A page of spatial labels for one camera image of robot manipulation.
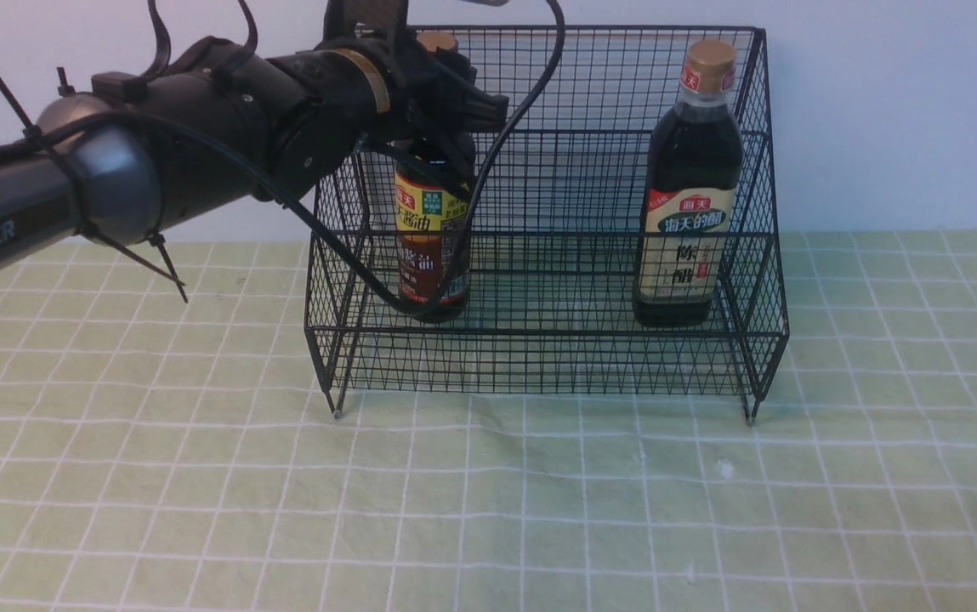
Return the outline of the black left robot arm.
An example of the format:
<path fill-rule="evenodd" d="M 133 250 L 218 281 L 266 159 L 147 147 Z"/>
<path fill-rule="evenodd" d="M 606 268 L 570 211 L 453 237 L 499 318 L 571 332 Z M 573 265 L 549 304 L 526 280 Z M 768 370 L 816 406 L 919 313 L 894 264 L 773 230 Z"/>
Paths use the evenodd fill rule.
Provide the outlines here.
<path fill-rule="evenodd" d="M 131 256 L 164 232 L 246 196 L 300 207 L 360 148 L 423 137 L 457 164 L 444 185 L 469 196 L 458 135 L 507 132 L 502 94 L 476 85 L 441 32 L 415 31 L 406 1 L 330 1 L 314 49 L 263 58 L 246 3 L 242 45 L 205 37 L 172 58 L 156 3 L 156 54 L 138 75 L 93 75 L 22 139 L 0 146 L 0 270 L 72 236 Z"/>

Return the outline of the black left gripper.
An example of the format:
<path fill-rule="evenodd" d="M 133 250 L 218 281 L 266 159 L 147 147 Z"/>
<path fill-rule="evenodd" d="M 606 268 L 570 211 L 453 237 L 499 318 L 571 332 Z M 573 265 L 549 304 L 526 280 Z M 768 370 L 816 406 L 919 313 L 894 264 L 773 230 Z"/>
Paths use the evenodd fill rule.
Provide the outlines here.
<path fill-rule="evenodd" d="M 327 3 L 320 162 L 343 162 L 361 137 L 444 144 L 457 133 L 503 131 L 508 97 L 477 87 L 477 70 L 452 36 L 414 30 L 407 17 L 406 1 Z"/>

